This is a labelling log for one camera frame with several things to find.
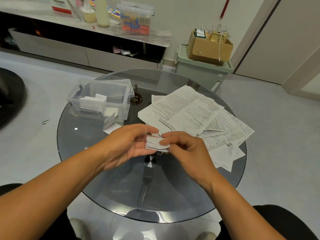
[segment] tall cylindrical bottle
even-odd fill
[[[101,27],[109,27],[109,13],[108,13],[108,5],[107,0],[94,0],[96,4],[96,17],[99,26]]]

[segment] hand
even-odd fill
[[[186,173],[201,187],[209,187],[217,173],[204,141],[186,132],[173,131],[162,134],[161,145],[170,145],[169,152],[180,162]]]
[[[94,145],[103,155],[103,170],[118,167],[132,157],[153,154],[156,150],[146,149],[147,133],[159,130],[145,124],[125,125],[114,130]]]

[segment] green storage bin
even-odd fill
[[[176,56],[176,73],[186,76],[201,85],[216,91],[229,73],[233,72],[230,62],[214,65],[188,58],[186,44],[180,44]]]

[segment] black pants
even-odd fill
[[[0,196],[19,187],[21,184],[7,184],[0,186]],[[254,208],[274,229],[276,229],[286,240],[318,240],[314,233],[298,217],[290,211],[276,205],[256,205]],[[221,232],[217,240],[231,239],[226,226],[221,221]],[[40,238],[46,239],[68,239],[76,240],[75,232],[70,224],[65,210]]]

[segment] small jar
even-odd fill
[[[96,21],[96,12],[92,9],[82,8],[84,20],[87,23],[94,23]]]

